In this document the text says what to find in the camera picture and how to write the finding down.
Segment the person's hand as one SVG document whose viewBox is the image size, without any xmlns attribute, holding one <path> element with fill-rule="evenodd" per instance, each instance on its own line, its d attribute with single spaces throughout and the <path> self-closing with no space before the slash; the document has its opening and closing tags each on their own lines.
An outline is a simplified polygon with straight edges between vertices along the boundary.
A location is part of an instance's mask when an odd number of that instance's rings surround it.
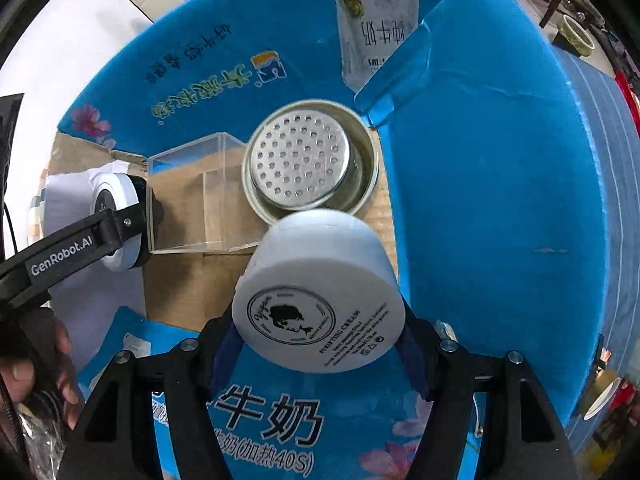
<svg viewBox="0 0 640 480">
<path fill-rule="evenodd" d="M 67 328 L 50 308 L 1 323 L 1 375 L 12 402 L 23 402 L 35 387 L 46 387 L 62 401 L 61 419 L 70 430 L 85 405 L 72 349 Z"/>
</svg>

